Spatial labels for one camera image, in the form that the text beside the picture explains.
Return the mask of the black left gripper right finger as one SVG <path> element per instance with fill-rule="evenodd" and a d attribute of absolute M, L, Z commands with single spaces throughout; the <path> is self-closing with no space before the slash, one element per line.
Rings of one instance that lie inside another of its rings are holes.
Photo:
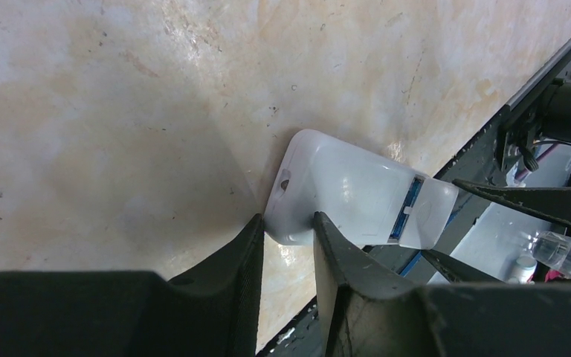
<path fill-rule="evenodd" d="M 325 356 L 571 356 L 571 283 L 419 285 L 312 226 Z"/>

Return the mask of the white battery cover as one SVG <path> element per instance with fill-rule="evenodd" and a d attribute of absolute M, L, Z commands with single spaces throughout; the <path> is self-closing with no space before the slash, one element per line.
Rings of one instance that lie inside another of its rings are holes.
<path fill-rule="evenodd" d="M 419 250 L 434 248 L 454 209 L 458 192 L 458 188 L 448 182 L 426 178 L 410 210 L 399 245 Z"/>

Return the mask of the white remote control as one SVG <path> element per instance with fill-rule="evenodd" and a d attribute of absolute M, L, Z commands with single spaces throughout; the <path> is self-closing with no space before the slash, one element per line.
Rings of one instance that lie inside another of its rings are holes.
<path fill-rule="evenodd" d="M 396 245 L 427 176 L 410 167 L 304 129 L 291 139 L 264 212 L 281 245 L 310 245 L 312 220 L 324 212 L 356 245 Z"/>

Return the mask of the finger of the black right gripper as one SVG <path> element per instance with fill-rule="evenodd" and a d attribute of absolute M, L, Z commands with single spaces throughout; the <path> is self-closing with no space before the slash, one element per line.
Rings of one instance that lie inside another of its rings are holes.
<path fill-rule="evenodd" d="M 422 250 L 422 256 L 450 283 L 501 283 L 464 262 L 436 250 Z"/>
<path fill-rule="evenodd" d="M 495 187 L 454 179 L 457 187 L 518 212 L 571 226 L 571 187 Z"/>

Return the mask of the blue AA battery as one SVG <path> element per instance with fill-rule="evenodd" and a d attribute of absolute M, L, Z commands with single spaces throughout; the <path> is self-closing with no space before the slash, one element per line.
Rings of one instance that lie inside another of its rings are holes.
<path fill-rule="evenodd" d="M 396 222 L 393 226 L 393 229 L 391 230 L 389 241 L 400 239 L 403 230 L 407 224 L 408 216 L 410 215 L 410 210 L 412 209 L 417 200 L 419 191 L 422 188 L 424 180 L 425 179 L 422 176 L 415 176 L 413 178 L 413 181 L 409 186 L 407 194 L 404 198 L 404 201 L 398 213 Z"/>

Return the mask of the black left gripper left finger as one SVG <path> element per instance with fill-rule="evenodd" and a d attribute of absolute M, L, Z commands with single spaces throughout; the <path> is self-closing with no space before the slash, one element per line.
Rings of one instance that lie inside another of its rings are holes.
<path fill-rule="evenodd" d="M 166 280 L 153 271 L 0 271 L 0 356 L 253 356 L 264 225 Z"/>

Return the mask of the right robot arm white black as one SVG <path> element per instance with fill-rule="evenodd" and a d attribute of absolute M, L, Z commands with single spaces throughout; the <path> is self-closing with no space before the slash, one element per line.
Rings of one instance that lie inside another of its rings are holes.
<path fill-rule="evenodd" d="M 541 97 L 541 132 L 546 144 L 571 147 L 571 83 L 551 85 Z M 571 186 L 498 187 L 455 179 L 460 189 L 493 204 L 533 216 L 563 228 L 571 228 Z M 571 281 L 571 236 L 540 231 L 528 239 L 528 247 L 510 265 L 504 282 L 533 284 L 546 281 L 551 271 L 559 280 Z"/>

